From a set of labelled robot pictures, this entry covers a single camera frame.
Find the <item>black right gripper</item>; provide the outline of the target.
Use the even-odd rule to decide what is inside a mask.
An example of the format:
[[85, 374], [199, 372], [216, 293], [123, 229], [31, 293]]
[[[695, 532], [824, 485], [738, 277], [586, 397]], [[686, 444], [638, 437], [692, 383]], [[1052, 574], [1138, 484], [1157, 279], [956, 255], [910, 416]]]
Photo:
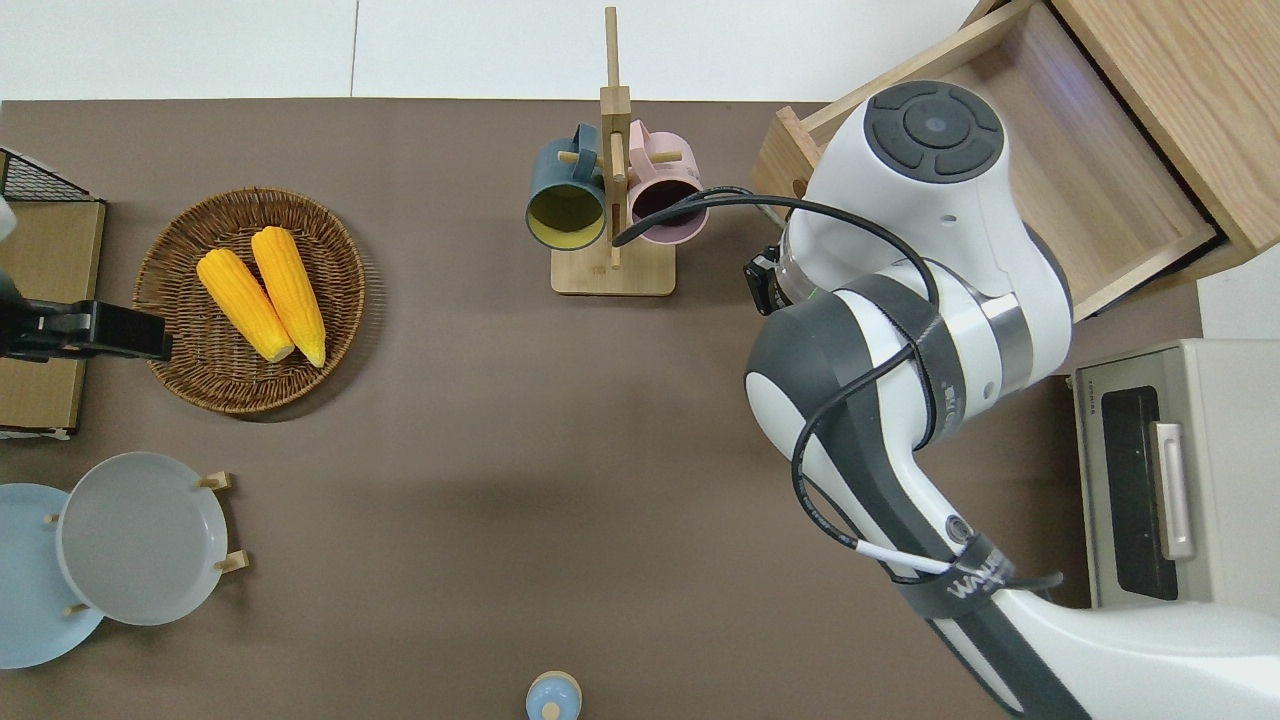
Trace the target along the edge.
[[790, 297], [785, 293], [778, 279], [780, 246], [765, 246], [759, 254], [744, 265], [744, 278], [748, 291], [762, 316], [791, 305]]

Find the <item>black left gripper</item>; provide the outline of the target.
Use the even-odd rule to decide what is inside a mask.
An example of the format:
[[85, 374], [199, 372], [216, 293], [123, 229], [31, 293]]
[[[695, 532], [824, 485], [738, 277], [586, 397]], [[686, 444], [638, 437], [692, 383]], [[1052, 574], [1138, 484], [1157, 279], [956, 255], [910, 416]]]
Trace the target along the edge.
[[161, 316], [96, 299], [60, 304], [24, 297], [1, 272], [1, 355], [27, 363], [97, 356], [166, 363], [173, 337]]

